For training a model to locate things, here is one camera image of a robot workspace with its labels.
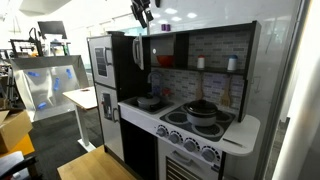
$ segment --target backsplash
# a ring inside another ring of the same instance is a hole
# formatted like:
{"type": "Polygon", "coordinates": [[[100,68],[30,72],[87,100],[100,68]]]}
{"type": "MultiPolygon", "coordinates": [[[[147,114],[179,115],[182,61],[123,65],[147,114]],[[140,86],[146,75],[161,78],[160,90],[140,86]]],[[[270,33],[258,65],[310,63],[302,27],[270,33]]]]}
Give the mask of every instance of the backsplash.
{"type": "Polygon", "coordinates": [[[204,55],[207,67],[227,68],[228,57],[235,54],[238,56],[237,69],[244,69],[249,38],[249,31],[192,33],[188,65],[196,66],[198,55],[204,55]]]}
{"type": "MultiPolygon", "coordinates": [[[[196,99],[196,89],[200,79],[200,73],[195,71],[183,71],[173,69],[152,68],[152,71],[158,71],[162,74],[161,80],[158,76],[152,77],[152,84],[157,85],[161,82],[161,87],[171,89],[172,96],[185,101],[194,101],[196,99]]],[[[220,110],[230,111],[238,114],[241,104],[243,91],[242,76],[232,75],[230,84],[230,107],[220,105],[220,98],[225,87],[226,74],[204,73],[203,74],[203,99],[213,102],[220,110]]]]}

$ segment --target faucet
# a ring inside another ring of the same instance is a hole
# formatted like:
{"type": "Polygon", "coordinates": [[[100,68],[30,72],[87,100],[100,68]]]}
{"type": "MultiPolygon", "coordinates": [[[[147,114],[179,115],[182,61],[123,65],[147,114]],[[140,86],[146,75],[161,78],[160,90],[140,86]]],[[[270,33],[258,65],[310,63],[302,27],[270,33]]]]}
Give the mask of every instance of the faucet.
{"type": "Polygon", "coordinates": [[[162,77],[162,74],[159,72],[159,71],[152,71],[148,74],[148,83],[150,84],[151,83],[151,86],[152,86],[152,94],[153,95],[160,95],[160,92],[161,92],[161,77],[162,77]],[[159,78],[159,82],[158,84],[156,85],[155,83],[152,84],[152,77],[153,76],[158,76],[159,78]]]}

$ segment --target stove top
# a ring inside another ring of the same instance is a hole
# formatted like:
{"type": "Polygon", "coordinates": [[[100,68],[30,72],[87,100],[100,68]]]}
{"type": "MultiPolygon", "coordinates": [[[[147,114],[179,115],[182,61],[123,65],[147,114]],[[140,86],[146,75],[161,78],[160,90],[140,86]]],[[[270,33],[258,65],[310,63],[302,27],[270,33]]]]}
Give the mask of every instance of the stove top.
{"type": "Polygon", "coordinates": [[[195,126],[187,120],[187,111],[185,105],[182,105],[164,116],[161,116],[160,120],[197,134],[210,141],[217,142],[221,139],[235,117],[234,114],[229,112],[219,111],[216,115],[216,123],[212,126],[195,126]]]}

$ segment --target sink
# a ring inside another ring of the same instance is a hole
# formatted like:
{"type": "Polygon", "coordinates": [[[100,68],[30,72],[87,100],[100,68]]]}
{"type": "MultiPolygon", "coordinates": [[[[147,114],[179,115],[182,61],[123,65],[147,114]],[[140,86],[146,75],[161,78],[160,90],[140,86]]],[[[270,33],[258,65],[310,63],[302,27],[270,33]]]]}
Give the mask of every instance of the sink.
{"type": "Polygon", "coordinates": [[[133,97],[130,99],[126,99],[124,101],[122,101],[125,104],[128,104],[130,106],[133,106],[141,111],[147,112],[149,114],[157,114],[163,110],[165,110],[166,108],[170,107],[173,105],[173,102],[169,102],[169,101],[165,101],[165,100],[160,100],[159,105],[156,108],[150,109],[150,110],[146,110],[146,109],[142,109],[139,107],[138,105],[138,101],[137,101],[138,97],[133,97]]]}

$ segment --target oven door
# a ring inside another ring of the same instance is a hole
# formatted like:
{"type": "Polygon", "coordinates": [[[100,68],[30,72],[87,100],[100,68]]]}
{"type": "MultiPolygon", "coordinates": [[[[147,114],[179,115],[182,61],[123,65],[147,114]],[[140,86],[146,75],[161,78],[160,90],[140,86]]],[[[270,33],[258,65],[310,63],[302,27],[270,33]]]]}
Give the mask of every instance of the oven door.
{"type": "Polygon", "coordinates": [[[104,144],[124,160],[117,92],[95,84],[104,144]]]}
{"type": "Polygon", "coordinates": [[[94,81],[115,88],[111,36],[88,39],[94,81]]]}
{"type": "Polygon", "coordinates": [[[219,173],[203,161],[158,138],[159,179],[218,180],[219,173]]]}

